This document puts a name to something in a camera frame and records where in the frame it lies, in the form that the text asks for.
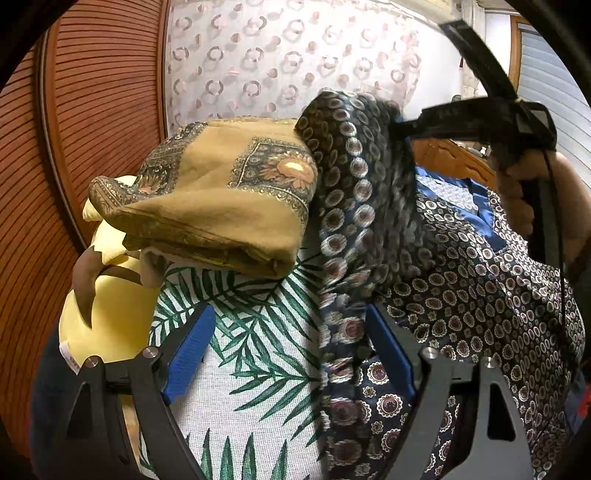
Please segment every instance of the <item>window shutter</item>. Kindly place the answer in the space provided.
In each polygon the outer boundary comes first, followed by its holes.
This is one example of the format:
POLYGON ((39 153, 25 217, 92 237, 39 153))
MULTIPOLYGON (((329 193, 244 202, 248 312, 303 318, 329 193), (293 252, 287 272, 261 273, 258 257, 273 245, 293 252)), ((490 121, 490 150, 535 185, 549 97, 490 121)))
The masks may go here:
POLYGON ((564 154, 591 190, 591 108, 558 55, 529 25, 521 30, 521 75, 517 94, 548 107, 556 150, 564 154))

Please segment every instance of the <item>navy blue fabric with medallion print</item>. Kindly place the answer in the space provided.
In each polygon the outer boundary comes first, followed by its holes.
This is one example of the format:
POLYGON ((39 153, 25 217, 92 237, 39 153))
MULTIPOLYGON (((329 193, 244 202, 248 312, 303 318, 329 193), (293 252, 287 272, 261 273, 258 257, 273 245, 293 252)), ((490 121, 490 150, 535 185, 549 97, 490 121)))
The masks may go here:
POLYGON ((404 399, 388 392, 381 365, 362 365, 372 355, 363 330, 366 304, 376 286, 420 273, 410 251, 419 254, 422 267, 434 266, 433 254, 423 246, 410 144, 389 137, 399 115, 370 95, 327 90, 296 125, 322 178, 317 189, 325 260, 322 406, 333 478, 377 471, 400 431, 397 415, 404 399), (370 374, 378 380, 375 386, 362 385, 370 374), (385 413, 384 421, 370 425, 376 409, 385 413))
MULTIPOLYGON (((491 233, 468 221, 474 212, 417 192, 409 144, 388 136, 398 115, 369 95, 326 91, 296 126, 322 173, 316 211, 329 476, 372 480, 412 409, 363 330, 366 303, 383 301, 419 343, 457 361, 497 360, 524 423, 533 478, 541 480, 568 442, 563 405, 574 372, 563 352, 580 359, 584 347, 571 291, 563 322, 558 271, 528 258, 496 194, 472 192, 491 233)), ((426 480, 444 473, 462 413, 461 397, 447 405, 426 480)))

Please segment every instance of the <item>hand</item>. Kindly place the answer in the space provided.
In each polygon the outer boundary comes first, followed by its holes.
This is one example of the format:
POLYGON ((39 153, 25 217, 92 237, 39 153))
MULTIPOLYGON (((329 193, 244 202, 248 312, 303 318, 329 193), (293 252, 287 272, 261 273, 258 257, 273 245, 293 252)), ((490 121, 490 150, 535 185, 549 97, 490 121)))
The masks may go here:
MULTIPOLYGON (((569 264, 591 236, 591 196, 583 180, 574 171, 568 159, 557 152, 547 152, 554 173, 558 207, 562 218, 564 261, 569 264)), ((531 235, 533 208, 523 201, 522 180, 550 178, 544 156, 540 150, 528 150, 519 162, 506 171, 496 170, 497 193, 507 214, 509 226, 523 237, 531 235)))

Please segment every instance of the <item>white tag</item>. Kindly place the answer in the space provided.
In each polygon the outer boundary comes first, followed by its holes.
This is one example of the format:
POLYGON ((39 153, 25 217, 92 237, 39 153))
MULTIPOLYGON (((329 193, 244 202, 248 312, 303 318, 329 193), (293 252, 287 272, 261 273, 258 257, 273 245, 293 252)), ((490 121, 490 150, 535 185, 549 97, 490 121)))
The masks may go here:
POLYGON ((80 365, 78 365, 78 363, 76 362, 76 360, 74 360, 74 357, 70 353, 70 347, 68 345, 67 340, 60 342, 60 353, 66 361, 66 363, 68 364, 68 367, 70 367, 72 371, 76 375, 78 375, 78 372, 80 371, 80 365))

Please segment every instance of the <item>blue gripper pad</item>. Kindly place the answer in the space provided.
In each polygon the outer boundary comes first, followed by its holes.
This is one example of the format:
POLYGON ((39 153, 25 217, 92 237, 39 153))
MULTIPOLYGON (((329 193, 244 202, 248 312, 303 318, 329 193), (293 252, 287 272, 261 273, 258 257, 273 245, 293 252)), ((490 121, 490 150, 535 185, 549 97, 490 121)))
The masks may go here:
POLYGON ((203 309, 168 366, 168 381, 162 394, 169 404, 177 397, 185 395, 189 389, 215 330, 216 313, 213 307, 208 305, 203 309))
POLYGON ((365 312, 365 329, 394 391, 407 398, 409 402, 414 401, 417 390, 413 384, 412 366, 397 342, 396 336, 372 304, 367 306, 365 312))

